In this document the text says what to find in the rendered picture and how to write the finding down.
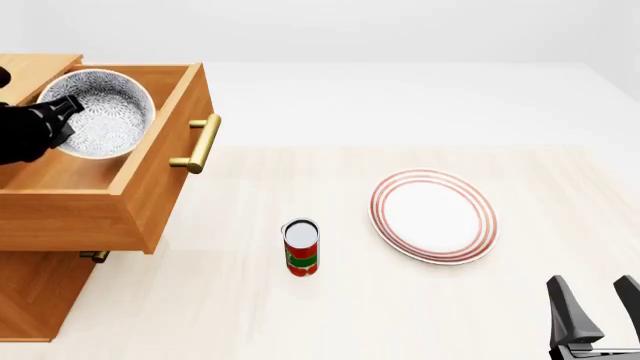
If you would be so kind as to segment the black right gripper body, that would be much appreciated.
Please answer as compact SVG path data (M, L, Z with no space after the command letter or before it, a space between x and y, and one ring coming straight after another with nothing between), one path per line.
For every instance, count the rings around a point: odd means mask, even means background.
M591 338L550 341L551 360L640 360L640 349L594 349Z

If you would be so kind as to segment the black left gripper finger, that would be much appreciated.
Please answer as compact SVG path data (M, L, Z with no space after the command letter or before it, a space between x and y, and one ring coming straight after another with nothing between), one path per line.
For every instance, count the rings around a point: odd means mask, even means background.
M68 125L63 125L58 131L54 131L50 137L49 148L55 149L65 143L69 137L75 134L74 129Z
M85 110L75 95L64 95L51 101L41 101L38 105L46 112L55 115L74 115Z

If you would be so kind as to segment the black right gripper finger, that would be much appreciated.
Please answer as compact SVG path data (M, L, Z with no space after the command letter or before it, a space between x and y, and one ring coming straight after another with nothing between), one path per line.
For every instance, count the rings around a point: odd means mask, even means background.
M546 283L551 308L551 348L569 344L593 344L604 333L588 317L561 275Z
M640 284L630 275L623 275L614 282L614 288L629 315L637 338L640 338Z

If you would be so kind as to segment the patterned black and white bowl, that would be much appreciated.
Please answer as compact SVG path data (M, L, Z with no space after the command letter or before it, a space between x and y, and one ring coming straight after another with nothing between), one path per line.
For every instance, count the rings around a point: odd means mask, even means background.
M38 102L73 95L84 107L70 117L73 131L56 149L77 158L103 160L131 152L155 119L155 104L136 80L116 71L72 71L47 85Z

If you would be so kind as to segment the wooden drawer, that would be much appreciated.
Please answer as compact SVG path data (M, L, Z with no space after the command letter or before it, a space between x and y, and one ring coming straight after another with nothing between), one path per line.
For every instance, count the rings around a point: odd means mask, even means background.
M112 65L153 98L155 120L141 143L116 158L77 158L58 149L32 163L0 165L0 250L142 251L167 224L201 129L214 113L202 64Z

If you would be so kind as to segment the wooden cabinet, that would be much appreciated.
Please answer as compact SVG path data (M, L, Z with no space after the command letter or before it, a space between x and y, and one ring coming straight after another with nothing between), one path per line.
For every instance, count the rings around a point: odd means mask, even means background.
M80 54L0 54L0 103L34 101ZM93 272L75 252L0 250L0 342L49 342Z

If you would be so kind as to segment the white plate with red rings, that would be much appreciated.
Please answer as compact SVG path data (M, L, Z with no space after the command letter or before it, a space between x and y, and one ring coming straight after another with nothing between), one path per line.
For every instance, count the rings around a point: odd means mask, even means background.
M373 188L368 203L378 236L409 257L461 265L485 257L500 234L498 214L466 180L439 170L392 173Z

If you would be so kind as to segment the red and green tin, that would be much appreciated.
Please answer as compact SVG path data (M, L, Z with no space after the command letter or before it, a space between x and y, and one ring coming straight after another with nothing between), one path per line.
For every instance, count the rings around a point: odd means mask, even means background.
M295 218L281 227L287 269L292 275L306 277L319 267L320 230L309 218Z

